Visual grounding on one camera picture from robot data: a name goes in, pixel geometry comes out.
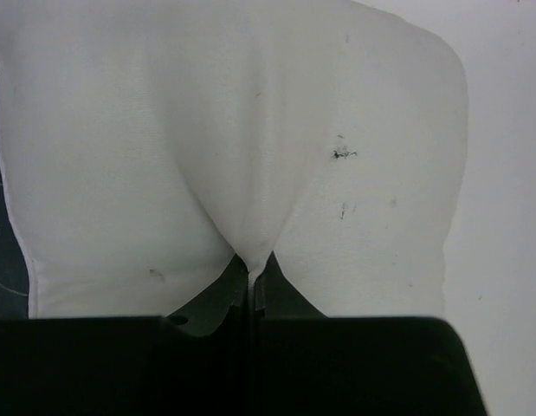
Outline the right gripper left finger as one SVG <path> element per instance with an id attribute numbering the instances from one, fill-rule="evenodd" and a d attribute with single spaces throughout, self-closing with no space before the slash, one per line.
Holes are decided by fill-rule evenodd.
<path id="1" fill-rule="evenodd" d="M 248 277 L 244 261 L 234 255 L 212 284 L 167 319 L 190 336 L 214 334 L 233 309 L 240 311 L 246 303 Z"/>

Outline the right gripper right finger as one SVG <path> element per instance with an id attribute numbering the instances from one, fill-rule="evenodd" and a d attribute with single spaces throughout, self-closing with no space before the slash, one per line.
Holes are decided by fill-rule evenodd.
<path id="1" fill-rule="evenodd" d="M 284 276 L 277 256 L 272 252 L 264 271 L 254 283 L 256 319 L 325 319 Z"/>

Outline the white pillow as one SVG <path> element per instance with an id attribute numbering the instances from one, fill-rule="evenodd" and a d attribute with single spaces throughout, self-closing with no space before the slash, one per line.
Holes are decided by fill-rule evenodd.
<path id="1" fill-rule="evenodd" d="M 0 1 L 32 318 L 170 313 L 275 255 L 329 315 L 443 316 L 468 86 L 352 1 Z"/>

